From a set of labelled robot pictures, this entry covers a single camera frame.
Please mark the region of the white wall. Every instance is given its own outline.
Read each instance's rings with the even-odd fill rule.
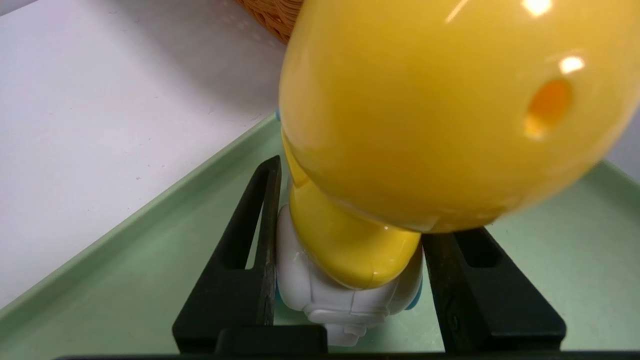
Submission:
[[[640,108],[607,159],[640,182]]]
[[[273,113],[284,49],[233,0],[1,16],[0,307]]]

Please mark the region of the white surface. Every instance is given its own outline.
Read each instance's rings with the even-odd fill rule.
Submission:
[[[0,17],[0,307],[273,113],[283,55],[231,0]]]
[[[352,347],[367,328],[406,309],[422,282],[422,248],[393,281],[375,289],[352,290],[320,270],[305,254],[293,228],[289,205],[278,216],[276,229],[278,289],[287,307],[304,311],[309,321],[324,324],[327,343]]]
[[[0,1],[0,16],[10,13],[14,10],[18,10],[23,6],[31,4],[35,0],[1,0]]]
[[[607,159],[640,182],[640,109]]]

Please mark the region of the plastic toy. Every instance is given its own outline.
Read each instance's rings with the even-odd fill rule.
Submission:
[[[280,85],[283,301],[354,345],[413,300],[422,233],[481,227],[575,182],[639,100],[638,13],[636,0],[305,1]]]

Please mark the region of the tray rim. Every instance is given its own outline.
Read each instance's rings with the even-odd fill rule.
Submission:
[[[24,293],[20,294],[17,298],[13,299],[9,304],[5,305],[0,309],[0,325],[3,324],[7,318],[16,311],[18,311],[22,306],[24,306],[29,299],[37,296],[41,291],[43,291],[46,287],[50,286],[54,283],[62,274],[68,272],[72,268],[74,268],[78,263],[82,262],[83,259],[97,252],[100,248],[105,246],[107,242],[118,233],[121,233],[125,229],[127,229],[132,223],[137,221],[139,218],[146,215],[149,211],[151,211],[156,204],[162,203],[167,197],[171,196],[173,193],[179,191],[183,186],[187,185],[187,183],[192,180],[192,178],[197,177],[207,168],[212,166],[215,162],[224,158],[228,153],[232,152],[238,145],[245,142],[247,139],[254,137],[257,134],[265,132],[265,130],[272,125],[272,123],[276,122],[276,115],[272,113],[267,117],[260,120],[256,125],[254,125],[251,129],[245,131],[243,134],[238,136],[235,140],[231,141],[228,145],[224,146],[217,153],[212,155],[209,159],[205,160],[202,164],[194,168],[192,171],[188,172],[185,176],[180,178],[178,181],[169,186],[165,191],[161,192],[158,196],[154,197],[151,201],[143,205],[139,210],[135,211],[133,214],[129,215],[126,219],[116,225],[114,228],[106,232],[100,238],[95,240],[89,246],[84,248],[82,251],[78,252],[76,255],[71,257],[69,260],[64,262],[64,264],[60,265],[58,268],[53,270],[49,275],[46,275],[42,280],[38,281]]]

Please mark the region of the toy base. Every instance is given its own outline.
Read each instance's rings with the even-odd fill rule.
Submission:
[[[379,288],[346,288],[308,258],[298,241],[289,206],[278,216],[276,271],[282,301],[303,311],[309,321],[324,324],[332,346],[354,346],[368,327],[383,324],[387,316],[406,309],[422,282],[423,257],[419,248],[401,275]]]

